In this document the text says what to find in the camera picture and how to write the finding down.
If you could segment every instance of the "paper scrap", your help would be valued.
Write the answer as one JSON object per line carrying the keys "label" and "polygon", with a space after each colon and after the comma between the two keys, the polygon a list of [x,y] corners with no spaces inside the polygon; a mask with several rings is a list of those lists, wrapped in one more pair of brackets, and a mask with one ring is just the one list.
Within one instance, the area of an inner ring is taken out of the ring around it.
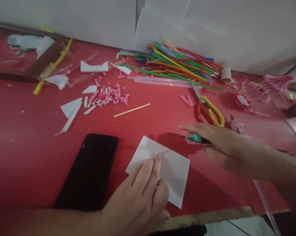
{"label": "paper scrap", "polygon": [[85,97],[85,102],[84,102],[83,106],[84,106],[85,108],[88,106],[88,97]]}
{"label": "paper scrap", "polygon": [[79,102],[82,101],[82,98],[78,98],[76,100],[73,100],[65,105],[62,105],[60,108],[62,109],[63,113],[67,118],[70,117],[75,107],[79,104]]}
{"label": "paper scrap", "polygon": [[94,94],[97,91],[97,88],[98,86],[96,85],[90,85],[82,92],[82,94],[88,94],[88,93]]}
{"label": "paper scrap", "polygon": [[55,41],[48,37],[48,36],[45,36],[40,44],[38,45],[37,49],[36,49],[36,53],[37,53],[37,57],[36,59],[38,59],[40,56],[43,55],[44,52],[46,52],[47,49],[49,49],[50,46],[52,46],[52,44],[54,43]]}
{"label": "paper scrap", "polygon": [[190,0],[146,0],[145,7],[160,18],[179,27],[185,17]]}
{"label": "paper scrap", "polygon": [[[126,168],[126,173],[130,174],[139,164],[144,163],[147,159],[154,158],[157,153],[165,149],[165,146],[143,136]],[[180,209],[182,208],[189,164],[189,159],[172,150],[162,153],[160,178],[163,178],[168,184],[168,201]]]}
{"label": "paper scrap", "polygon": [[121,66],[116,66],[113,63],[111,63],[112,66],[114,66],[115,68],[119,69],[120,71],[124,72],[125,74],[129,75],[131,73],[131,70],[128,69],[127,67],[121,67]]}
{"label": "paper scrap", "polygon": [[162,36],[166,37],[175,47],[190,51],[198,43],[197,38],[187,35],[147,8],[143,8],[137,24],[134,49],[146,50],[148,44],[153,44],[154,41],[162,42]]}
{"label": "paper scrap", "polygon": [[73,119],[74,119],[75,116],[77,115],[77,113],[78,113],[78,111],[79,111],[81,105],[82,105],[82,102],[80,101],[79,104],[77,104],[77,106],[76,106],[75,109],[73,110],[73,112],[72,112],[72,114],[70,115],[70,117],[68,118],[68,120],[67,120],[65,126],[63,127],[62,131],[60,131],[58,134],[55,134],[54,136],[57,136],[57,135],[59,135],[59,134],[61,134],[61,133],[65,133],[65,132],[68,131],[68,129],[69,129],[69,127],[70,127],[70,125],[71,125]]}
{"label": "paper scrap", "polygon": [[54,75],[51,76],[47,79],[45,79],[45,81],[52,83],[52,84],[56,84],[59,88],[59,90],[62,90],[65,85],[67,84],[69,78],[65,75]]}
{"label": "paper scrap", "polygon": [[96,107],[96,105],[93,105],[90,109],[88,109],[87,111],[85,111],[84,114],[85,115],[89,114],[95,107]]}
{"label": "paper scrap", "polygon": [[101,71],[109,71],[108,62],[104,62],[102,65],[90,66],[84,61],[80,62],[80,70],[81,72],[101,72]]}

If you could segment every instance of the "cardboard tube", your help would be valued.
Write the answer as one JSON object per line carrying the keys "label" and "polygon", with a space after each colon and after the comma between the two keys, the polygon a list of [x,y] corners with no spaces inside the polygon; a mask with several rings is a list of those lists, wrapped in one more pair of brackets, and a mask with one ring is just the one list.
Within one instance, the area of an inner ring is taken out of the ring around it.
{"label": "cardboard tube", "polygon": [[224,67],[224,69],[221,70],[221,81],[225,85],[228,85],[232,81],[230,64],[225,61],[221,65]]}

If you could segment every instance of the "phone screen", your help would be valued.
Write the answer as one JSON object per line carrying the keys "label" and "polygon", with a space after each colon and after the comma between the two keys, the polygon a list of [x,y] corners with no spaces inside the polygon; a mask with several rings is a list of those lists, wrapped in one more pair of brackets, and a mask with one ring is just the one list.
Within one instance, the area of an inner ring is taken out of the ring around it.
{"label": "phone screen", "polygon": [[117,146],[117,137],[88,134],[54,208],[101,210]]}

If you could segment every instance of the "wooden stick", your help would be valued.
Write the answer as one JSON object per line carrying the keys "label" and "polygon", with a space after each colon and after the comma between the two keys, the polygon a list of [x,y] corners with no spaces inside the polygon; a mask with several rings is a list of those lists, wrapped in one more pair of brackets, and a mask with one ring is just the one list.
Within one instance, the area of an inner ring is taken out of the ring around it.
{"label": "wooden stick", "polygon": [[146,107],[146,106],[149,106],[149,105],[150,105],[150,103],[148,103],[148,104],[146,104],[146,105],[143,105],[143,106],[141,106],[141,107],[134,108],[134,109],[131,109],[131,110],[129,110],[129,111],[126,111],[126,112],[120,113],[120,114],[115,115],[115,116],[113,116],[113,117],[117,117],[117,116],[120,116],[120,115],[124,115],[124,114],[126,114],[126,113],[128,113],[128,112],[132,112],[132,111],[134,111],[134,110],[138,110],[138,109],[140,109],[140,108],[143,108],[143,107]]}

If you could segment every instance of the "white paper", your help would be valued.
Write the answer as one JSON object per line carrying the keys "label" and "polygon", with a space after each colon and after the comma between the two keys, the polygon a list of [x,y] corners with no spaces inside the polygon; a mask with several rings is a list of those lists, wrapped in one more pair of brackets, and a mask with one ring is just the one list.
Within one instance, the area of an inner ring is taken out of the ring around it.
{"label": "white paper", "polygon": [[189,19],[183,19],[181,30],[198,39],[198,43],[193,52],[204,57],[211,57],[210,54],[227,36],[225,32],[204,27],[203,25],[196,24]]}
{"label": "white paper", "polygon": [[190,0],[146,0],[145,7],[174,26],[180,26]]}
{"label": "white paper", "polygon": [[73,100],[65,105],[62,105],[60,108],[62,109],[63,113],[67,118],[70,117],[75,107],[79,104],[79,102],[82,101],[82,98],[78,98],[76,100]]}
{"label": "white paper", "polygon": [[96,105],[93,105],[90,109],[86,110],[84,112],[85,115],[89,114],[94,108],[96,107]]}
{"label": "white paper", "polygon": [[45,79],[45,81],[47,81],[49,83],[56,84],[58,86],[59,90],[62,90],[65,87],[68,80],[69,80],[69,78],[65,75],[54,75],[52,77]]}
{"label": "white paper", "polygon": [[[126,172],[130,174],[139,164],[149,158],[154,158],[157,153],[165,149],[165,146],[143,136]],[[160,178],[163,178],[168,184],[168,201],[180,209],[182,208],[189,164],[189,159],[172,150],[162,153]]]}
{"label": "white paper", "polygon": [[113,63],[111,63],[111,65],[114,66],[115,68],[121,70],[122,72],[124,72],[127,75],[129,75],[131,73],[131,70],[128,69],[127,67],[116,66]]}
{"label": "white paper", "polygon": [[147,50],[148,44],[154,44],[154,41],[163,42],[162,36],[166,37],[175,47],[190,51],[198,43],[196,38],[187,35],[150,10],[143,8],[137,24],[134,49]]}
{"label": "white paper", "polygon": [[109,71],[108,62],[104,62],[102,65],[90,66],[84,61],[80,62],[80,71],[81,72],[102,72]]}
{"label": "white paper", "polygon": [[50,38],[50,37],[48,37],[48,36],[45,36],[45,37],[41,40],[40,44],[38,45],[38,47],[37,47],[37,49],[36,49],[36,53],[37,53],[37,57],[36,57],[36,59],[38,59],[40,56],[42,56],[43,53],[44,53],[47,49],[49,49],[49,47],[50,47],[54,42],[55,42],[55,41],[54,41],[52,38]]}
{"label": "white paper", "polygon": [[85,97],[85,102],[84,102],[83,106],[84,106],[85,108],[88,106],[88,97]]}
{"label": "white paper", "polygon": [[97,89],[98,89],[98,86],[90,85],[82,92],[82,94],[88,94],[88,93],[94,94],[97,91]]}
{"label": "white paper", "polygon": [[80,101],[79,104],[77,104],[77,106],[75,107],[75,109],[73,110],[72,114],[70,115],[69,119],[67,120],[65,126],[63,127],[62,131],[60,131],[58,134],[55,134],[54,136],[57,136],[61,133],[65,133],[68,131],[73,119],[75,118],[75,116],[77,115],[80,107],[82,105],[82,102]]}

